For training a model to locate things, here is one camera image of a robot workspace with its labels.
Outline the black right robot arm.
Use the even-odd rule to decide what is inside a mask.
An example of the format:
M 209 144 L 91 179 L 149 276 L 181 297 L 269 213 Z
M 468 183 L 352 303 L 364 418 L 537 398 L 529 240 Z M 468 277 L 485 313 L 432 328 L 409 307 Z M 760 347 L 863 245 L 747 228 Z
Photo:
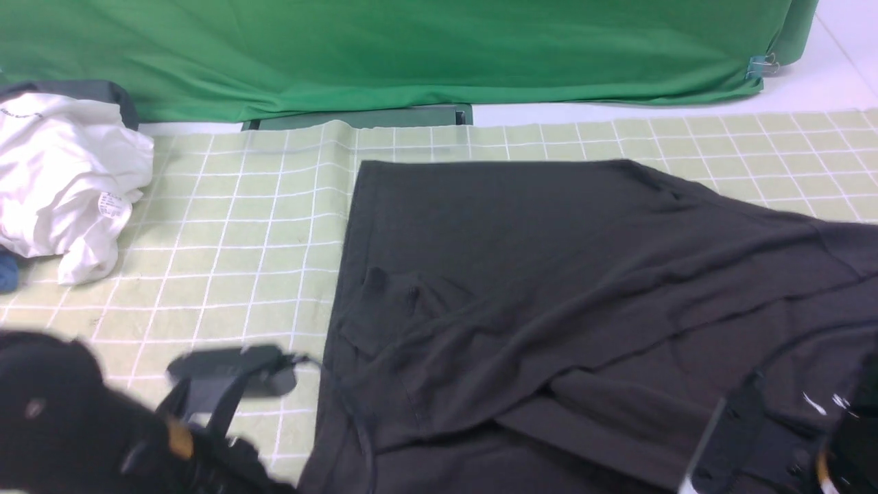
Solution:
M 763 373 L 752 373 L 720 401 L 703 432 L 680 493 L 875 493 L 876 354 L 827 427 L 768 409 Z

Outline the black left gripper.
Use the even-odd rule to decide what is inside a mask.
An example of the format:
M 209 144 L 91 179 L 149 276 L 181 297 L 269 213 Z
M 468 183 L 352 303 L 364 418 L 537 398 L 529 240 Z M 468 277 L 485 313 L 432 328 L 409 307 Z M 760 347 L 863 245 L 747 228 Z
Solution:
M 170 420 L 169 447 L 185 461 L 188 493 L 294 493 L 273 478 L 248 440 L 228 435 L 248 378 L 184 378 L 156 411 Z

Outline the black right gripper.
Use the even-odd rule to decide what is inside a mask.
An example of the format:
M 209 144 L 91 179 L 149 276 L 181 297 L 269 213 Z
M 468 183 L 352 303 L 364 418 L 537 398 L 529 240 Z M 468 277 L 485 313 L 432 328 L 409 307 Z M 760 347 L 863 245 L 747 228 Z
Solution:
M 772 412 L 760 373 L 720 401 L 678 487 L 680 493 L 818 493 L 824 430 Z

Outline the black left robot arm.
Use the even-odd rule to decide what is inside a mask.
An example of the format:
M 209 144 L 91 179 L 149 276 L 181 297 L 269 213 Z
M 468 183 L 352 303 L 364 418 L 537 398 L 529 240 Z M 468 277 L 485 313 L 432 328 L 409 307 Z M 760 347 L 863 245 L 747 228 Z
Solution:
M 272 345 L 177 357 L 150 409 L 110 387 L 92 350 L 2 331 L 2 489 L 25 493 L 294 493 L 231 419 L 252 381 L 283 365 Z

